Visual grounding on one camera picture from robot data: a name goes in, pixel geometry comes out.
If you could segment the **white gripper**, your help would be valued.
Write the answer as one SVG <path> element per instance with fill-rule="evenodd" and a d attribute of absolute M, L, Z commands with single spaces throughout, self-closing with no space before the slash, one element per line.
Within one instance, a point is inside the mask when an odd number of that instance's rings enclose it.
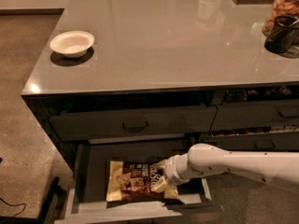
<path fill-rule="evenodd" d="M 188 164 L 188 157 L 184 155 L 172 156 L 167 160 L 161 160 L 154 164 L 158 170 L 164 169 L 161 176 L 150 188 L 152 192 L 162 193 L 171 188 L 171 183 L 179 186 L 194 178 L 195 171 Z"/>

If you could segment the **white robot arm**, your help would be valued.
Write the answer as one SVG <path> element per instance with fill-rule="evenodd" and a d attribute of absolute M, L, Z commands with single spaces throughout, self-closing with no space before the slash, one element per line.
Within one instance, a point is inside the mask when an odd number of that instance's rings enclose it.
<path fill-rule="evenodd" d="M 155 164 L 163 175 L 151 190 L 163 192 L 194 178 L 231 173 L 265 185 L 299 192 L 299 153 L 269 151 L 228 151 L 209 144 L 193 145 L 183 155 Z"/>

